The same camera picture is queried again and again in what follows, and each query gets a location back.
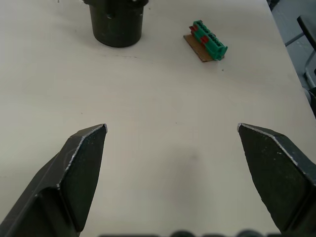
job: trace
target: chair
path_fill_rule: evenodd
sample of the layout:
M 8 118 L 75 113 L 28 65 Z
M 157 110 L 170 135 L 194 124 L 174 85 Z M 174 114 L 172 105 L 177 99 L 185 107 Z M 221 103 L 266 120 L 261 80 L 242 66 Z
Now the chair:
M 303 30 L 302 33 L 300 33 L 298 36 L 294 37 L 290 41 L 285 43 L 285 46 L 288 46 L 292 44 L 294 41 L 298 40 L 300 37 L 303 35 L 306 36 L 308 41 L 313 47 L 313 52 L 311 53 L 310 57 L 308 58 L 306 64 L 305 64 L 305 73 L 304 76 L 309 83 L 309 85 L 314 88 L 316 87 L 315 82 L 312 80 L 312 77 L 308 71 L 308 65 L 312 61 L 314 55 L 315 55 L 315 50 L 316 50 L 316 16 L 307 16 L 307 15 L 300 15 L 297 18 L 297 22 L 300 25 L 301 29 Z

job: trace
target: white table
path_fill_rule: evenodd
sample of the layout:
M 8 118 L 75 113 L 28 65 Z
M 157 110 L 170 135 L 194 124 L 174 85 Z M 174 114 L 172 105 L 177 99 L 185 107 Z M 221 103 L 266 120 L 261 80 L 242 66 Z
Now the white table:
M 228 46 L 201 63 L 201 19 Z M 109 48 L 80 0 L 0 3 L 0 220 L 76 131 L 105 122 L 82 237 L 275 232 L 237 124 L 287 135 L 316 161 L 316 120 L 265 0 L 152 0 L 143 37 Z

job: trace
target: green connector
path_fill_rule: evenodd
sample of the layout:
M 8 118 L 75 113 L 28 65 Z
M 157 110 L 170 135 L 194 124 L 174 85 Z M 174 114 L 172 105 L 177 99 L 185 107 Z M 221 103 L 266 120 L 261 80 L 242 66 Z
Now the green connector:
M 193 22 L 190 29 L 191 34 L 205 47 L 214 60 L 222 60 L 228 47 L 224 46 L 201 20 Z

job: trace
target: black cylindrical container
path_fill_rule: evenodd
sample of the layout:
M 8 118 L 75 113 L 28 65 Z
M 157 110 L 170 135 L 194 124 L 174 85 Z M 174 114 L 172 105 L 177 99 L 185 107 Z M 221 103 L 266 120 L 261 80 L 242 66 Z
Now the black cylindrical container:
M 148 0 L 85 0 L 90 5 L 93 34 L 103 44 L 128 47 L 142 35 Z

